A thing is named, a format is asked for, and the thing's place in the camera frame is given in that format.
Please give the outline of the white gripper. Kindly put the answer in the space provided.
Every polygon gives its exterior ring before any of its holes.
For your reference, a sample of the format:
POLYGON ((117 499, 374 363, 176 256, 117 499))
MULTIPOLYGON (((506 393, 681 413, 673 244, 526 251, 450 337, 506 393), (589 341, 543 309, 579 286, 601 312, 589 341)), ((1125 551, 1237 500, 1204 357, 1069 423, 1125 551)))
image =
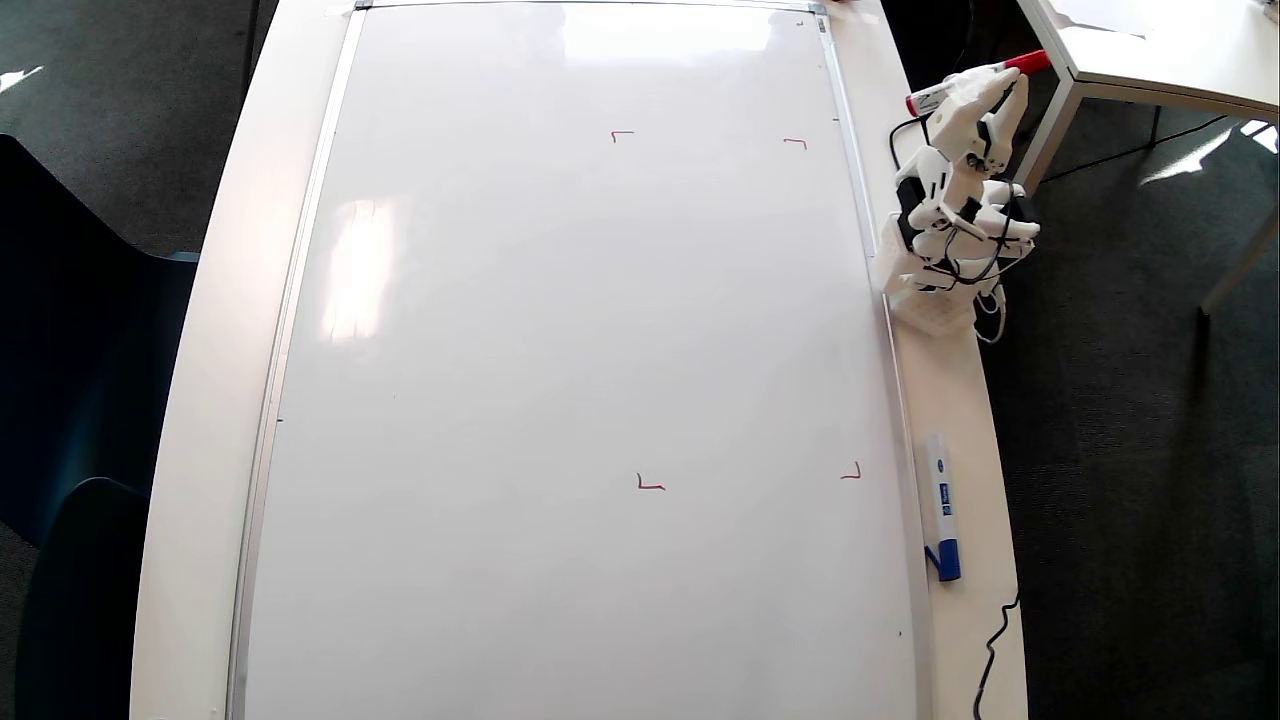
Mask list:
POLYGON ((1016 67, 974 67, 947 78, 946 101, 928 119, 929 143, 955 167, 1006 172, 1027 110, 1029 81, 1016 67))

